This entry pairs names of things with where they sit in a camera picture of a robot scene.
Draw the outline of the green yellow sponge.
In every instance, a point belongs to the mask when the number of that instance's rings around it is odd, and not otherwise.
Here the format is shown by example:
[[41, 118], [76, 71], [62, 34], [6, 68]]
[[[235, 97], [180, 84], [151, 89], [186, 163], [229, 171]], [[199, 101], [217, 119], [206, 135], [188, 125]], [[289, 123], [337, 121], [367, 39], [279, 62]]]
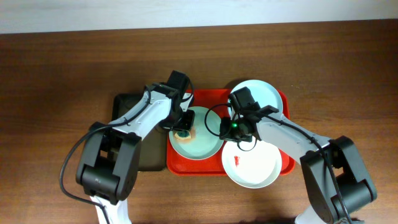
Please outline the green yellow sponge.
[[195, 128], [191, 128], [191, 130], [183, 130], [183, 131], [175, 131], [174, 138], [181, 142], [189, 142], [195, 139], [196, 131]]

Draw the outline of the pale green plate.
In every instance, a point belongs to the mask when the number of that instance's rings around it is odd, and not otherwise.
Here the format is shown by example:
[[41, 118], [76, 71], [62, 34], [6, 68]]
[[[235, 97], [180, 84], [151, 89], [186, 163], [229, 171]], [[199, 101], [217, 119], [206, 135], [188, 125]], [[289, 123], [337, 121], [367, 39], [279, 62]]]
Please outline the pale green plate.
[[181, 142], [174, 138], [174, 132], [169, 132], [169, 141], [172, 148], [184, 158], [190, 160], [204, 160], [215, 155], [222, 147], [224, 141], [211, 134], [205, 126], [205, 115], [208, 108], [193, 106], [189, 108], [195, 112], [192, 128], [195, 128], [195, 139]]

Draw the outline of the white plate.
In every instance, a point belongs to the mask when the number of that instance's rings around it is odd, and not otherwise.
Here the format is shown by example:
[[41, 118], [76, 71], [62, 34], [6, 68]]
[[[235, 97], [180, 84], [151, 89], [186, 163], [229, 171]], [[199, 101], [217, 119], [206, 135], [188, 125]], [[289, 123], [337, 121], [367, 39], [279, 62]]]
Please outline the white plate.
[[242, 143], [228, 141], [221, 154], [224, 171], [240, 186], [260, 189], [272, 184], [282, 169], [279, 149], [264, 141]]

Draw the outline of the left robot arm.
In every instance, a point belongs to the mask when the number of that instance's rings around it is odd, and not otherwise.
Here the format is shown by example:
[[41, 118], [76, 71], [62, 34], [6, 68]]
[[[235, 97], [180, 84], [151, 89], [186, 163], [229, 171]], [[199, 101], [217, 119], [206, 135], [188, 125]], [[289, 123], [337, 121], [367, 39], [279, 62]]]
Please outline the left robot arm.
[[124, 115], [109, 124], [95, 123], [75, 145], [83, 144], [76, 181], [97, 209], [100, 223], [130, 223], [127, 197], [139, 167], [141, 144], [156, 127], [188, 130], [193, 99], [188, 85], [154, 83]]

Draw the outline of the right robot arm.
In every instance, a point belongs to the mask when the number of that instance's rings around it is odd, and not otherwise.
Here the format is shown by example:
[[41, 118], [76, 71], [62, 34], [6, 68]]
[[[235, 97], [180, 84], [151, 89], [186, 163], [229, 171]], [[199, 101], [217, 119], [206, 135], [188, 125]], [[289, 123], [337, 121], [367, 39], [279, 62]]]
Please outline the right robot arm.
[[320, 136], [272, 106], [238, 106], [238, 118], [223, 118], [220, 138], [268, 142], [301, 165], [310, 206], [295, 223], [355, 223], [351, 213], [377, 198], [377, 190], [354, 142]]

